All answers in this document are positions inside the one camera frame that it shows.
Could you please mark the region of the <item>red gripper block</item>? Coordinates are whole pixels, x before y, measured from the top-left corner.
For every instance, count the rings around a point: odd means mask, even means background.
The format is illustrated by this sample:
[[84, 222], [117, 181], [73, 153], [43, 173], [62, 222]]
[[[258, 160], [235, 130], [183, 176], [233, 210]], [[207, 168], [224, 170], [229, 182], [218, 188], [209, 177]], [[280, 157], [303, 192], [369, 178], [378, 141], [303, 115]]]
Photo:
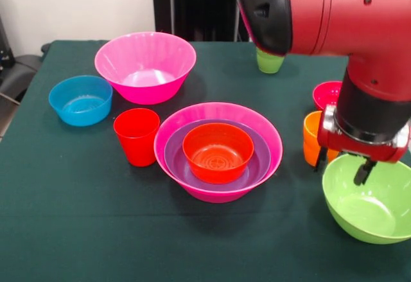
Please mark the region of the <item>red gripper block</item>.
[[367, 159], [357, 170], [354, 183], [364, 185], [377, 162], [396, 163], [408, 149], [410, 126], [406, 124], [394, 138], [393, 142], [382, 145], [372, 145], [360, 142], [343, 133], [334, 119], [322, 114], [318, 129], [317, 140], [320, 151], [314, 166], [314, 172], [323, 172], [328, 164], [328, 148], [338, 152], [361, 155]]

